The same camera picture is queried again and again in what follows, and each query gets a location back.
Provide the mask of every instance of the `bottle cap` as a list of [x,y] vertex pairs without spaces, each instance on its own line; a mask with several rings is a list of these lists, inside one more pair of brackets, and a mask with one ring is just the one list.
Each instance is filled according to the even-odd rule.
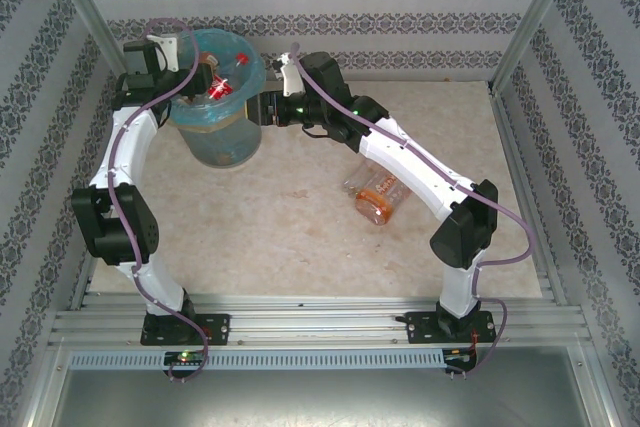
[[247,65],[249,63],[249,57],[247,57],[247,54],[243,54],[242,52],[236,55],[236,60],[241,65]]

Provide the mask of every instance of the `black mounting plate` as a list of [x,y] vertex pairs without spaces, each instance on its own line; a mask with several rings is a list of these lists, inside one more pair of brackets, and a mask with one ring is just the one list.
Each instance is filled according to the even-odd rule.
[[[176,318],[166,316],[166,321],[175,322],[176,326],[183,327],[184,323]],[[227,345],[229,339],[229,330],[231,316],[229,314],[196,314],[196,324],[198,324],[207,334],[209,345]],[[202,345],[202,339],[193,330],[193,335],[187,342],[171,335],[172,331],[178,332],[179,329],[171,329],[171,326],[164,325],[162,331],[145,331],[142,330],[140,343],[142,345]]]
[[491,312],[481,310],[476,312],[464,332],[459,332],[452,339],[438,325],[435,311],[407,312],[404,318],[407,336],[410,344],[450,344],[473,342],[473,334],[477,334],[477,343],[492,343],[496,338],[496,329]]

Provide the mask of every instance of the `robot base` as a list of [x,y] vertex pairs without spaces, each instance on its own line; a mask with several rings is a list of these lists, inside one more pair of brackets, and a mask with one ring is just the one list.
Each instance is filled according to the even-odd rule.
[[[228,314],[196,314],[193,303],[185,292],[182,315],[204,330],[209,345],[227,345],[231,316]],[[202,345],[198,333],[173,315],[153,315],[144,318],[140,343],[146,346]]]
[[407,325],[410,344],[492,343],[496,338],[493,316],[481,311],[479,302],[462,319],[449,314],[438,302],[435,312],[407,312],[396,320]]

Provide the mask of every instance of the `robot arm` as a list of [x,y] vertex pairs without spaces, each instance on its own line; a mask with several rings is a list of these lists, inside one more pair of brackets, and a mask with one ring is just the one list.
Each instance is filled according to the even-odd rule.
[[442,222],[430,241],[436,256],[446,265],[438,304],[439,323],[451,336],[466,330],[465,319],[479,309],[473,295],[473,275],[497,227],[497,212],[455,189],[425,164],[408,145],[417,149],[462,187],[494,202],[498,191],[488,180],[476,185],[441,163],[417,144],[380,104],[369,97],[352,96],[338,65],[324,52],[300,60],[304,70],[331,97],[359,115],[404,140],[389,139],[376,130],[341,114],[326,104],[306,85],[288,54],[274,62],[276,77],[284,81],[282,92],[266,92],[248,102],[250,112],[262,125],[302,124],[303,130],[321,125],[328,137],[348,145],[354,152],[373,160],[407,185]]
[[[75,189],[71,205],[80,225],[87,249],[94,257],[102,258],[133,281],[135,255],[120,219],[112,217],[112,202],[108,193],[108,165],[118,132],[131,115],[142,105],[170,91],[188,75],[188,70],[178,68],[177,38],[154,37],[146,41],[125,44],[127,73],[118,79],[113,103],[113,129],[106,153],[98,172],[89,187]],[[184,95],[206,92],[211,84],[211,70],[201,66],[191,82],[181,90]],[[195,318],[193,306],[183,288],[166,270],[156,253],[158,248],[158,224],[136,187],[141,180],[144,162],[160,121],[167,114],[169,103],[161,102],[140,113],[128,127],[118,146],[113,167],[116,197],[136,236],[142,256],[142,268],[137,277],[153,299],[162,305]],[[146,300],[148,323],[158,324],[166,319],[166,337],[175,343],[183,343],[192,337],[191,329],[173,322],[170,315],[156,303]]]

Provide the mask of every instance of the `aluminum frame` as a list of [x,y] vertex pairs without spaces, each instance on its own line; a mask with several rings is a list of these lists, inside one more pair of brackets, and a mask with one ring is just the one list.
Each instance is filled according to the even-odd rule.
[[552,3],[553,0],[533,0],[529,5],[493,76],[492,84],[495,91],[501,92],[504,90],[513,69],[529,44],[529,39],[533,36],[542,17]]
[[[198,311],[225,311],[232,315],[229,345],[213,348],[224,352],[319,349],[415,352],[425,346],[408,344],[405,327],[395,321],[395,316],[434,306],[433,299],[195,295],[193,300]],[[549,299],[512,300],[508,307],[511,321],[499,348],[566,348],[591,424],[620,425],[581,308],[558,306]],[[496,323],[500,322],[497,310],[494,315]],[[88,293],[79,311],[59,312],[21,425],[52,425],[75,352],[117,351],[134,355],[173,350],[139,345],[143,317],[144,303],[135,294]]]
[[124,54],[94,0],[72,0],[114,74],[126,72]]

